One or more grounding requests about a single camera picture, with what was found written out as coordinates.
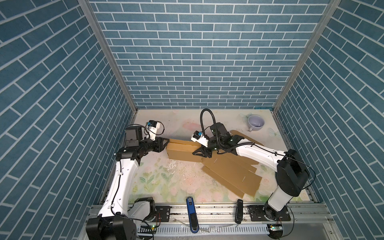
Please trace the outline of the cardboard box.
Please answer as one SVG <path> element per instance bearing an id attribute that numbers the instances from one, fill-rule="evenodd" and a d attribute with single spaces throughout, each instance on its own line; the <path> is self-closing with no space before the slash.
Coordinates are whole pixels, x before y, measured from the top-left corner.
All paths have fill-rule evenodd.
<path id="1" fill-rule="evenodd" d="M 202 157 L 193 155 L 201 144 L 192 141 L 170 139 L 167 144 L 167 154 L 170 160 L 201 163 Z"/>

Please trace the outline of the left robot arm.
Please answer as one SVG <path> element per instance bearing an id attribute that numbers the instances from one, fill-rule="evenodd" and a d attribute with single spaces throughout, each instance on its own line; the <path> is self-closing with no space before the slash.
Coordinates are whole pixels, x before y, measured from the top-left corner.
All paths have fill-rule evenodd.
<path id="1" fill-rule="evenodd" d="M 90 218 L 86 225 L 90 240 L 136 240 L 138 228 L 155 235 L 159 225 L 148 223 L 161 219 L 154 199 L 139 198 L 132 207 L 128 203 L 142 158 L 150 152 L 162 152 L 170 142 L 158 133 L 163 127 L 162 122 L 154 120 L 126 127 L 123 146 L 115 154 L 116 167 L 108 195 L 97 217 Z"/>

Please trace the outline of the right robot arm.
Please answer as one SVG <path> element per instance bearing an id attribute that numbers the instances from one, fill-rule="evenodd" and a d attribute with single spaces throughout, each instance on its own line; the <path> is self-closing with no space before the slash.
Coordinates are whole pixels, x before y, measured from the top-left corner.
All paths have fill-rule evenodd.
<path id="1" fill-rule="evenodd" d="M 245 157 L 275 171 L 278 186 L 263 207 L 264 216 L 270 221 L 276 221 L 285 212 L 284 207 L 292 198 L 300 195 L 309 179 L 307 165 L 296 156 L 294 150 L 284 152 L 269 149 L 239 135 L 208 139 L 198 131 L 191 136 L 191 140 L 201 145 L 193 155 L 212 158 L 214 151 L 222 150 L 224 154 Z"/>

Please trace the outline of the lavender ceramic cup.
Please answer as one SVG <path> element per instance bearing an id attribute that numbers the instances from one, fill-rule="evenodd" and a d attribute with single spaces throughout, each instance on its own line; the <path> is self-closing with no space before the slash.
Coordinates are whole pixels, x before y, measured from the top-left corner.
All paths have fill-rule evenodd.
<path id="1" fill-rule="evenodd" d="M 259 131 L 265 125 L 265 120 L 258 115 L 251 115 L 248 117 L 248 129 L 249 132 Z"/>

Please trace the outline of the blue black handheld tool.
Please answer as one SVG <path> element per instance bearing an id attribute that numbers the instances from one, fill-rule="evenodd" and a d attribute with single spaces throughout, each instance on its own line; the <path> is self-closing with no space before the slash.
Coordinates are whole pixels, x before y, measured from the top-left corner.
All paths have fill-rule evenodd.
<path id="1" fill-rule="evenodd" d="M 187 197 L 186 203 L 187 203 L 187 211 L 188 211 L 188 217 L 189 217 L 189 223 L 190 223 L 190 230 L 192 233 L 196 234 L 199 231 L 200 227 L 199 227 L 194 199 L 192 197 Z"/>

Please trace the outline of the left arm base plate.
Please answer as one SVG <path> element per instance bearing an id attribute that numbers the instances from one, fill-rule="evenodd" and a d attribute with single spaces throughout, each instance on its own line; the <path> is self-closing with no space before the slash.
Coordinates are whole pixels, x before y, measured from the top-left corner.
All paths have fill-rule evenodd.
<path id="1" fill-rule="evenodd" d="M 150 222 L 162 224 L 168 223 L 171 216 L 171 207 L 170 206 L 156 206 L 155 215 L 150 218 Z"/>

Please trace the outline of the aluminium front rail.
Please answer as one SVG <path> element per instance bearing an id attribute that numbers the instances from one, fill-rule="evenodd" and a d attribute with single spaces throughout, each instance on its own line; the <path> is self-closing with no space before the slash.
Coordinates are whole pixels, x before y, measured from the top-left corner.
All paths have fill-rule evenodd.
<path id="1" fill-rule="evenodd" d="M 269 223 L 252 222 L 247 206 L 262 205 L 260 203 L 244 203 L 243 206 L 243 224 L 251 223 Z M 170 206 L 171 216 L 168 223 L 176 224 L 179 222 L 188 223 L 187 204 L 177 203 L 156 203 L 156 206 Z M 199 224 L 234 224 L 236 203 L 195 203 L 196 213 Z M 291 221 L 279 223 L 297 223 L 297 224 L 323 224 L 332 221 L 332 216 L 325 204 L 313 202 L 293 202 L 288 204 Z"/>

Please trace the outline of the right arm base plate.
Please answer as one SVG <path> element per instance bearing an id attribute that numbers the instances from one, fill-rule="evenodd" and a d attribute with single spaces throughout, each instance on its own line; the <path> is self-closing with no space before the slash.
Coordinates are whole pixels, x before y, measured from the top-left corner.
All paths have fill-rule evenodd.
<path id="1" fill-rule="evenodd" d="M 252 222 L 289 222 L 291 221 L 290 212 L 287 206 L 284 206 L 281 211 L 276 211 L 268 204 L 265 205 L 250 205 L 247 206 Z"/>

